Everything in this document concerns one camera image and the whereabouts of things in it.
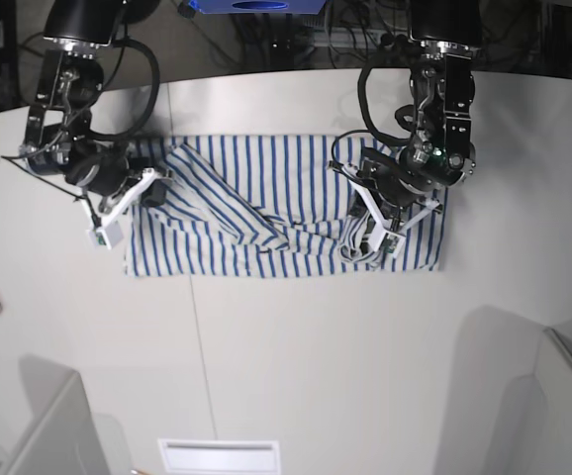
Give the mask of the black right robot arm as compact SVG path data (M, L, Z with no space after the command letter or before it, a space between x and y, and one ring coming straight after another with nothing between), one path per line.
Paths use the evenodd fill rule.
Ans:
M137 185L147 168L131 164L129 141L150 119L161 84L158 60L129 26L150 17L156 1L56 1L43 37L52 46L44 55L35 100L28 111L17 159L37 176L64 181L103 199L117 198ZM143 112L126 130L100 133L91 127L92 107L113 78L98 62L102 48L141 53L151 86Z

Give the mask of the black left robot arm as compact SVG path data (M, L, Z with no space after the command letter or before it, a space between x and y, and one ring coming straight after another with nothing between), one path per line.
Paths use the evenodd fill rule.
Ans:
M482 46L476 1L411 1L408 31L391 38L362 67L357 97L368 133L397 151L364 149L359 178L385 202L407 208L428 193L461 183L476 168L470 109L475 97L472 64ZM412 102L395 113L405 138L384 133L370 114L371 72L399 60L410 70Z

